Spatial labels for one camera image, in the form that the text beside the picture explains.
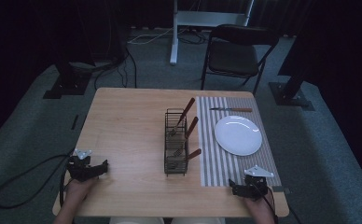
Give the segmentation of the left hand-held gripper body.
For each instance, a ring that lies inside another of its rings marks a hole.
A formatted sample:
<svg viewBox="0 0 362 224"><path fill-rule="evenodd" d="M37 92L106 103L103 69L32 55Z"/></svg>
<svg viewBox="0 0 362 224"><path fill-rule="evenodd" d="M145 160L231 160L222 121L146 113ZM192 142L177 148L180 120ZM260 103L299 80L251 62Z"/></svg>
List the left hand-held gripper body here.
<svg viewBox="0 0 362 224"><path fill-rule="evenodd" d="M91 150L74 149L68 160L66 169L73 179L84 182L89 179L88 172L91 163Z"/></svg>

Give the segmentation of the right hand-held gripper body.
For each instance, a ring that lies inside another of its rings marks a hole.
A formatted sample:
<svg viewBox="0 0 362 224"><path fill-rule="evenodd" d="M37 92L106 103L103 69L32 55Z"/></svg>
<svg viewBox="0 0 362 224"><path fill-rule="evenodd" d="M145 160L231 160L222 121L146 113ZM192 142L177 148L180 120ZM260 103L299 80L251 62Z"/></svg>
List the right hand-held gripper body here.
<svg viewBox="0 0 362 224"><path fill-rule="evenodd" d="M258 200L268 193L267 178L273 178L274 173L255 165L244 170L246 198Z"/></svg>

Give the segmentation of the person's left hand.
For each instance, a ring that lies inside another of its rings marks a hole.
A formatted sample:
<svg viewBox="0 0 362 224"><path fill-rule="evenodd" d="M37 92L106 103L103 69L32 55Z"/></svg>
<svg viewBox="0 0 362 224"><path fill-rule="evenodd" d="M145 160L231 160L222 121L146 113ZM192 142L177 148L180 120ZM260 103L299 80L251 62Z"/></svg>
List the person's left hand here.
<svg viewBox="0 0 362 224"><path fill-rule="evenodd" d="M65 202L74 204L81 203L98 180L98 177L93 177L83 182L72 180L67 186Z"/></svg>

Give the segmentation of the person's right hand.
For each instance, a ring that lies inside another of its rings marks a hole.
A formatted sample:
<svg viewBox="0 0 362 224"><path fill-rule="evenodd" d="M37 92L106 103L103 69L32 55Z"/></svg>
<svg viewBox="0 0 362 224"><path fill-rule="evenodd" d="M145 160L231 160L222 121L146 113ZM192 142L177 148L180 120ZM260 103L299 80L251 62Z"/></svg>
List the person's right hand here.
<svg viewBox="0 0 362 224"><path fill-rule="evenodd" d="M273 197L270 193L267 193L264 198L253 201L249 198L243 198L243 202L251 215L253 217L254 214L258 213L271 213L274 211L274 202Z"/></svg>

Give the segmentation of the grey striped placemat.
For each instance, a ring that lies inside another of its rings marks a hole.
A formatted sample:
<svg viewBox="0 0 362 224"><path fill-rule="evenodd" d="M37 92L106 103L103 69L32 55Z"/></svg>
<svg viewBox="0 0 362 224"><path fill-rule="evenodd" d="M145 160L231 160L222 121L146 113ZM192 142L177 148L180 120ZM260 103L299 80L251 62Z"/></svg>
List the grey striped placemat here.
<svg viewBox="0 0 362 224"><path fill-rule="evenodd" d="M225 187L229 184L229 178L242 184L244 170L255 165L274 173L273 178L267 178L270 187L282 185L258 106L253 98L199 96L196 98L196 105L199 118L199 148L202 150L200 156L201 183L204 187ZM210 110L213 107L248 107L252 108L253 112ZM215 126L226 116L241 116L251 120L259 127L262 133L262 145L256 153L249 156L237 156L230 154L218 144L215 138Z"/></svg>

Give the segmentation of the white round plate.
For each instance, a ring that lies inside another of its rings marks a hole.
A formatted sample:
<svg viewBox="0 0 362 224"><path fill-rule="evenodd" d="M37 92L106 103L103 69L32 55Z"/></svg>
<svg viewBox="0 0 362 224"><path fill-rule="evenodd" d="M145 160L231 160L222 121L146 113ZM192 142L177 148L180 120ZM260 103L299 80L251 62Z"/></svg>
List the white round plate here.
<svg viewBox="0 0 362 224"><path fill-rule="evenodd" d="M241 116L226 116L215 126L218 144L230 154L249 156L262 145L262 133L251 120Z"/></svg>

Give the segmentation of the black folding chair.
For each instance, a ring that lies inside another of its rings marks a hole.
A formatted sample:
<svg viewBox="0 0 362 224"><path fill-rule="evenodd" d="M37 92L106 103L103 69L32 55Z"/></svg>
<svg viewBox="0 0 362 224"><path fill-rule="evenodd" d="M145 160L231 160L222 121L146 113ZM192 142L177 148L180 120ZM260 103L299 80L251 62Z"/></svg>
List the black folding chair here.
<svg viewBox="0 0 362 224"><path fill-rule="evenodd" d="M208 74L244 78L244 85L256 77L258 90L268 56L279 42L279 35L268 28L221 24L209 34L201 75L204 89Z"/></svg>

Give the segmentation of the wooden handled utensil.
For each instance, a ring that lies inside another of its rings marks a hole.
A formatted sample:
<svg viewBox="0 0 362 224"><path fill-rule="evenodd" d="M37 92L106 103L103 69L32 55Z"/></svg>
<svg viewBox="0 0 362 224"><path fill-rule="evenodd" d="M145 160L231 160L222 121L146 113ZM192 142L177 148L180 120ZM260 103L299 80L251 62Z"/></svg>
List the wooden handled utensil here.
<svg viewBox="0 0 362 224"><path fill-rule="evenodd" d="M185 161L190 161L194 158L196 158L197 156L201 155L202 150L200 148L194 150L192 153L188 154L185 158Z"/></svg>

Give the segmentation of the wooden-handled utensils in basket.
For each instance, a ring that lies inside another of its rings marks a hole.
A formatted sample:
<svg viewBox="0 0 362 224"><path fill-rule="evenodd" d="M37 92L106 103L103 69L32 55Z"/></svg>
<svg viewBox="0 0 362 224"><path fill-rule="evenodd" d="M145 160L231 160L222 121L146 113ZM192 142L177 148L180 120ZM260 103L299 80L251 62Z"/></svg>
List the wooden-handled utensils in basket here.
<svg viewBox="0 0 362 224"><path fill-rule="evenodd" d="M188 130L187 130L187 132L186 132L186 134L185 134L184 142L183 142L183 144L181 145L181 147L174 152L174 154L173 154L174 156L178 157L178 156L180 156L180 155L185 151L187 141L188 141L190 135L192 134L194 128L196 127L198 121L199 121L199 118L198 118L198 117L195 117L195 118L193 119L193 121L190 123L189 128L188 128Z"/></svg>

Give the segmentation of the wooden handled knife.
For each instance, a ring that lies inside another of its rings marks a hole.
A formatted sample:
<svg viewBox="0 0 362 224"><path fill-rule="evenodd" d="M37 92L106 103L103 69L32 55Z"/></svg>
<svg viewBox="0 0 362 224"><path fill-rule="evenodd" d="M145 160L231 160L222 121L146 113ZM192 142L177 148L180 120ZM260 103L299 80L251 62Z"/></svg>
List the wooden handled knife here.
<svg viewBox="0 0 362 224"><path fill-rule="evenodd" d="M253 112L252 108L236 108L236 107L213 107L210 110L217 110L217 111L234 111L234 112Z"/></svg>

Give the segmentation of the black stand with base plate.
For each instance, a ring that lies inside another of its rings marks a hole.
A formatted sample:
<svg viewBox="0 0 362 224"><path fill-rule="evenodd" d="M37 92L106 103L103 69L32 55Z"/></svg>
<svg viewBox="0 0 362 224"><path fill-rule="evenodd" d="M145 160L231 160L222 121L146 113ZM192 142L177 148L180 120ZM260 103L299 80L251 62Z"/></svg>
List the black stand with base plate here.
<svg viewBox="0 0 362 224"><path fill-rule="evenodd" d="M70 63L55 63L59 75L44 99L60 99L64 95L84 95L91 79L91 73L75 70Z"/></svg>
<svg viewBox="0 0 362 224"><path fill-rule="evenodd" d="M289 76L287 82L270 82L271 94L277 105L299 106L303 110L314 111L312 102L302 92L301 85L305 81L308 66L303 54L304 34L296 35L294 42L278 72L279 76Z"/></svg>

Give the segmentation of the wooden handled fork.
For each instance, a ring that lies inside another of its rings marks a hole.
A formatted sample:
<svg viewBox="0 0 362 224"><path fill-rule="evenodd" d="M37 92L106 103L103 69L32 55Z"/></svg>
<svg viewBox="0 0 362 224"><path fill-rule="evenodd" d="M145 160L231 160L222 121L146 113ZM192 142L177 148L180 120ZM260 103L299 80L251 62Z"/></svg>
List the wooden handled fork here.
<svg viewBox="0 0 362 224"><path fill-rule="evenodd" d="M168 132L167 136L174 136L177 133L179 124L183 121L185 116L187 115L188 111L191 109L193 104L195 103L195 98L191 98L187 104L187 106L184 108L178 122L175 124L175 126Z"/></svg>

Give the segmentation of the white metal stand frame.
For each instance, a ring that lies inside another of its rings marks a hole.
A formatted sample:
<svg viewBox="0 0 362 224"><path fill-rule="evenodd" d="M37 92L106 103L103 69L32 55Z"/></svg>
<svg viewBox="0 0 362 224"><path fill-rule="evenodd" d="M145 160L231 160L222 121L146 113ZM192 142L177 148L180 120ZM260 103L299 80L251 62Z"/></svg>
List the white metal stand frame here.
<svg viewBox="0 0 362 224"><path fill-rule="evenodd" d="M174 2L173 13L173 40L170 54L170 65L177 64L178 56L178 26L195 27L216 27L220 24L236 24L247 26L255 0L246 0L246 10L244 13L206 12L179 10L178 0Z"/></svg>

